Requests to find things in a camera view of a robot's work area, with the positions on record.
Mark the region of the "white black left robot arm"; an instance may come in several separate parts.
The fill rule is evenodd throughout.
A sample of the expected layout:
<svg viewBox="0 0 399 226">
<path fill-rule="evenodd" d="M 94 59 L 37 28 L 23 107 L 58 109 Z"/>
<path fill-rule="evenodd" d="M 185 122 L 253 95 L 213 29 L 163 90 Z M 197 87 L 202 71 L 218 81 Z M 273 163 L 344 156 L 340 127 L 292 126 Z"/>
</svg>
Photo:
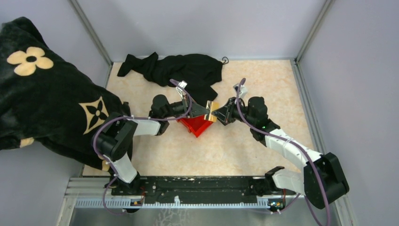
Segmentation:
<svg viewBox="0 0 399 226">
<path fill-rule="evenodd" d="M 182 100 L 169 103 L 165 95 L 153 98 L 149 116 L 139 118 L 112 113 L 92 138 L 94 151 L 105 163 L 110 165 L 115 182 L 113 185 L 130 195 L 141 189 L 140 174 L 133 167 L 129 152 L 135 136 L 159 136 L 169 126 L 169 121 L 181 118 L 211 117 L 214 102 L 207 101 L 205 106 L 197 104 L 189 95 Z"/>
</svg>

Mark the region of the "red plastic bin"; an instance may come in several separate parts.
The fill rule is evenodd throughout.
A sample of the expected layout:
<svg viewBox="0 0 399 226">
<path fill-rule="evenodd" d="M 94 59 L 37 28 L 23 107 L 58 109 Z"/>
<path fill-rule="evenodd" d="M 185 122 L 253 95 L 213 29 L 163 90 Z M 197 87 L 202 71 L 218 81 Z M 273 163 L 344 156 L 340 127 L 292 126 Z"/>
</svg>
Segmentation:
<svg viewBox="0 0 399 226">
<path fill-rule="evenodd" d="M 177 120 L 182 124 L 189 133 L 193 134 L 198 138 L 205 130 L 207 130 L 212 124 L 212 121 L 207 121 L 203 117 L 196 118 L 181 118 Z"/>
</svg>

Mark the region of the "gold credit card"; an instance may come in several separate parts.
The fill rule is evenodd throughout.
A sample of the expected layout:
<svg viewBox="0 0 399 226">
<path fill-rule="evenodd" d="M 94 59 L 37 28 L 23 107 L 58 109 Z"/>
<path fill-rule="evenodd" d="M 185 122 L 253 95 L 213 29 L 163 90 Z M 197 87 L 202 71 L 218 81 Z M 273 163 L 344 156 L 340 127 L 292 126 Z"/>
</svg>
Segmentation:
<svg viewBox="0 0 399 226">
<path fill-rule="evenodd" d="M 203 119 L 206 121 L 216 122 L 217 117 L 213 115 L 213 112 L 218 108 L 219 108 L 218 102 L 208 100 L 206 104 L 206 109 L 209 110 L 209 112 L 204 115 Z"/>
</svg>

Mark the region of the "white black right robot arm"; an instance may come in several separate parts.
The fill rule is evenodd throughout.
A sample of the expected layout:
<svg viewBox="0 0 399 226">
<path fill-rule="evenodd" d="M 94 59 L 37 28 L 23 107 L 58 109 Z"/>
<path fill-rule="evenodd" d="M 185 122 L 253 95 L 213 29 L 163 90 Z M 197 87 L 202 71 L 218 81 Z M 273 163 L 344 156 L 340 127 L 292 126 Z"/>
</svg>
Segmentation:
<svg viewBox="0 0 399 226">
<path fill-rule="evenodd" d="M 277 194 L 287 189 L 300 193 L 320 210 L 349 192 L 338 157 L 331 152 L 314 151 L 290 137 L 269 118 L 263 97 L 252 97 L 247 105 L 242 99 L 237 102 L 231 97 L 224 106 L 213 110 L 212 115 L 223 125 L 235 121 L 247 124 L 256 141 L 278 152 L 300 170 L 294 172 L 276 167 L 265 181 L 267 192 Z"/>
</svg>

